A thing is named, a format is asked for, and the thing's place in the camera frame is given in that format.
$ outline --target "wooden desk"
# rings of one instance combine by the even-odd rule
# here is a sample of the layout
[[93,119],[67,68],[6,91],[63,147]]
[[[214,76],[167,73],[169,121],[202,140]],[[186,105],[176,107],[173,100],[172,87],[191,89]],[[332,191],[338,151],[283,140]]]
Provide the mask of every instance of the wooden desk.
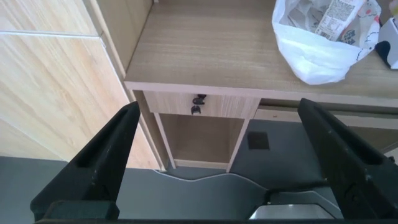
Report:
[[[289,116],[301,98],[345,113],[340,118],[361,127],[358,133],[363,136],[379,133],[386,138],[383,142],[370,139],[379,149],[398,141],[398,73],[373,52],[339,83],[301,82],[278,51],[271,24],[274,3],[161,0],[152,6],[125,84],[144,91],[174,167],[229,170],[248,121],[297,121]],[[205,101],[212,106],[202,109],[207,119],[189,115],[196,94],[208,95]],[[247,113],[235,112],[238,101]],[[273,108],[257,110],[260,104]],[[213,138],[214,129],[219,139]],[[226,138],[226,153],[216,156]],[[189,159],[179,157],[182,151]]]

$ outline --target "cabinet door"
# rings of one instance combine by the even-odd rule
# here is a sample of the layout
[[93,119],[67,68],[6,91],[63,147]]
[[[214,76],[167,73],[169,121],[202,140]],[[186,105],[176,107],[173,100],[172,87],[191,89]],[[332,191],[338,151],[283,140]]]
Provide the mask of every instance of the cabinet door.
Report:
[[[69,161],[129,103],[99,37],[0,35],[0,72],[1,132],[29,139],[24,148],[2,140],[7,156]],[[128,164],[159,168],[141,127]]]
[[0,30],[98,35],[84,0],[0,0]]

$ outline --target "desk top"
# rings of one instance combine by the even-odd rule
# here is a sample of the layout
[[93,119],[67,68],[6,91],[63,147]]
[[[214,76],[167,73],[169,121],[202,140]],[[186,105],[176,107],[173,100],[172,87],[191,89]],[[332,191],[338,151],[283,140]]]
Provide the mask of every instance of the desk top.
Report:
[[311,86],[300,81],[277,48],[271,24],[274,4],[262,0],[154,4],[126,86],[398,108],[398,72],[389,70],[375,52],[339,83]]

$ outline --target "white plastic bag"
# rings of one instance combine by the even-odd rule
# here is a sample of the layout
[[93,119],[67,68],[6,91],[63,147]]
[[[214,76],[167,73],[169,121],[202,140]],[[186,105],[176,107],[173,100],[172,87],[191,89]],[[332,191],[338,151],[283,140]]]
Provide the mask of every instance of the white plastic bag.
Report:
[[337,42],[314,34],[330,3],[277,0],[272,15],[279,51],[295,75],[310,85],[344,79],[349,68],[367,56],[379,39],[381,8],[376,0],[366,0]]

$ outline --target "gray machine part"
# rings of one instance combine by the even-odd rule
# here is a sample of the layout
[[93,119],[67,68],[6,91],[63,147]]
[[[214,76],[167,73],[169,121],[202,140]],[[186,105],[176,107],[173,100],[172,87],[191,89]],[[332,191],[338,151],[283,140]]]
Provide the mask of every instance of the gray machine part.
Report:
[[258,219],[334,219],[319,205],[263,205],[259,207],[251,220]]

